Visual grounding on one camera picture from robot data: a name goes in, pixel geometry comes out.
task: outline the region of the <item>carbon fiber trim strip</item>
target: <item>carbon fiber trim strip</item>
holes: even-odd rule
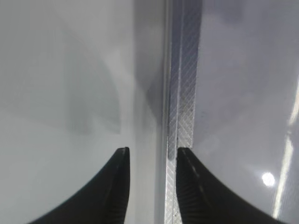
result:
[[[178,147],[192,147],[202,0],[172,0],[164,224],[181,224],[176,189]]]

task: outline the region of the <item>carbon fiber edge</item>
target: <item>carbon fiber edge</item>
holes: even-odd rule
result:
[[[169,0],[168,125],[164,224],[181,224],[175,189],[178,147],[192,147],[202,0]]]

